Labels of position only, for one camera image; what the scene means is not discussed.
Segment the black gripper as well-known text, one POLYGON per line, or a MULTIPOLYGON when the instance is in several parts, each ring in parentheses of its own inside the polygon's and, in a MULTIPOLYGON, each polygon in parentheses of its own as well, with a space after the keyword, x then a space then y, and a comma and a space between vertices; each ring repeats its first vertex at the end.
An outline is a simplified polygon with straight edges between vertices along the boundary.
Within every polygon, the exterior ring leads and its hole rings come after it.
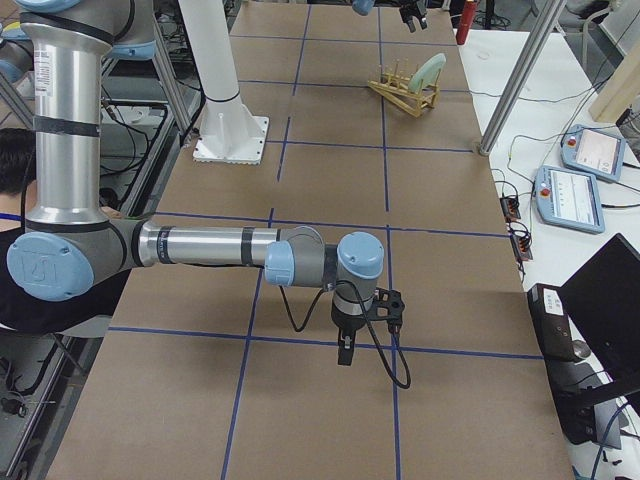
POLYGON ((366 325, 364 315, 350 315, 332 306, 331 319, 338 327, 338 364, 351 366, 354 354, 356 332, 366 325))
POLYGON ((421 0, 400 0, 399 11, 403 21, 406 21, 409 31, 415 32, 414 19, 419 21, 422 28, 427 27, 426 17, 423 16, 423 2, 421 0))

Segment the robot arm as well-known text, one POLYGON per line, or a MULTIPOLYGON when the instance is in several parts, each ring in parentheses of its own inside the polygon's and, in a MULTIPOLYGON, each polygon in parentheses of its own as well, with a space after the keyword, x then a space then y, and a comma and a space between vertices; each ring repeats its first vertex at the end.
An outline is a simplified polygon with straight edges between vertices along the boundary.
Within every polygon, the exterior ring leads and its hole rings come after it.
POLYGON ((7 253, 13 280, 33 297, 66 301, 135 267, 259 267, 271 284, 333 293, 338 361, 350 364, 357 331, 382 304, 381 243, 355 232, 331 245, 306 226, 180 228, 108 218, 99 205, 101 62, 119 53, 153 57, 153 5, 24 1, 20 8, 34 47, 37 202, 7 253))
POLYGON ((353 0, 350 5, 361 16, 367 16, 374 7, 390 6, 398 10, 402 22, 411 33, 416 32, 416 22, 421 30, 427 28, 426 0, 353 0))

